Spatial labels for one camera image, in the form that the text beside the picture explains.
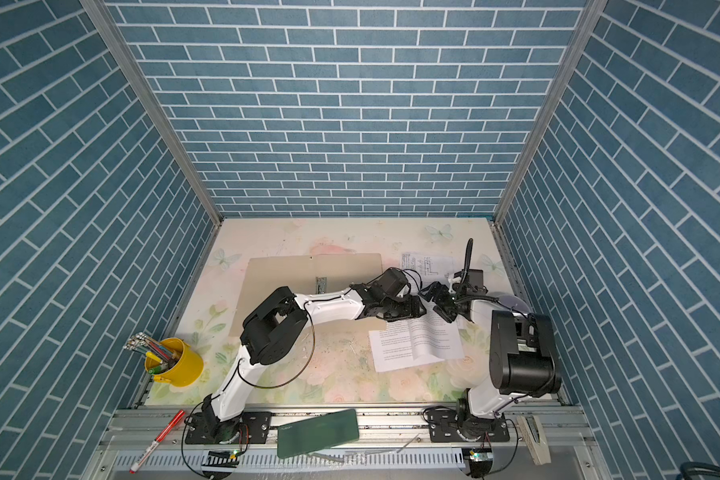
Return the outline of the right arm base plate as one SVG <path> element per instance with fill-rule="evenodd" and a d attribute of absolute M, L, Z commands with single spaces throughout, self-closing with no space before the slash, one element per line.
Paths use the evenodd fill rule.
<path fill-rule="evenodd" d="M 505 419 L 484 419 L 444 406 L 425 408 L 422 419 L 432 443 L 508 442 L 510 434 Z"/>

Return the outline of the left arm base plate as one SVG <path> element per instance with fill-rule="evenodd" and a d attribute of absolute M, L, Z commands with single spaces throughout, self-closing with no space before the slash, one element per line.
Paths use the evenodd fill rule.
<path fill-rule="evenodd" d="M 211 420 L 209 414 L 194 413 L 187 423 L 184 442 L 189 445 L 246 446 L 265 444 L 271 427 L 270 412 L 243 412 L 226 421 Z"/>

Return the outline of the beige paper folder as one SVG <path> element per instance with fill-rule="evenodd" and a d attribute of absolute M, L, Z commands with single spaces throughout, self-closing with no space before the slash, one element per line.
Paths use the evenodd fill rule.
<path fill-rule="evenodd" d="M 325 290 L 331 293 L 381 273 L 382 257 L 378 253 L 253 258 L 248 262 L 229 337 L 240 337 L 246 316 L 278 287 L 287 286 L 298 294 L 316 294 L 317 281 L 324 278 Z"/>

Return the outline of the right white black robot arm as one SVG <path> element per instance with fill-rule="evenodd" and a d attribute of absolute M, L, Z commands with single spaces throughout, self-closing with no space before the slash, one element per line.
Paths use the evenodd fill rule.
<path fill-rule="evenodd" d="M 460 423 L 501 419 L 509 407 L 556 394 L 562 386 L 551 319 L 512 294 L 488 290 L 482 280 L 481 270 L 463 269 L 419 292 L 446 322 L 464 319 L 489 334 L 489 374 L 459 400 Z"/>

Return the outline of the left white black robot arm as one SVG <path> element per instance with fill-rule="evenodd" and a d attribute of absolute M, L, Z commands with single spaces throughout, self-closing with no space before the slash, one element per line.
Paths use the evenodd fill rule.
<path fill-rule="evenodd" d="M 425 313 L 418 289 L 399 268 L 324 294 L 298 294 L 287 286 L 279 287 L 243 320 L 231 370 L 217 391 L 203 399 L 201 416 L 212 427 L 236 421 L 253 390 L 283 387 L 284 383 L 264 385 L 259 379 L 267 367 L 289 354 L 306 327 L 315 333 L 317 326 L 336 321 L 374 318 L 393 323 Z"/>

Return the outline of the printed text sheet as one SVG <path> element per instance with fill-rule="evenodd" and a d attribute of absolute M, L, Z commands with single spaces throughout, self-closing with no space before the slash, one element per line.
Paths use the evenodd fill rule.
<path fill-rule="evenodd" d="M 379 373 L 464 357 L 457 325 L 447 323 L 434 312 L 390 323 L 385 330 L 370 331 L 369 340 Z"/>

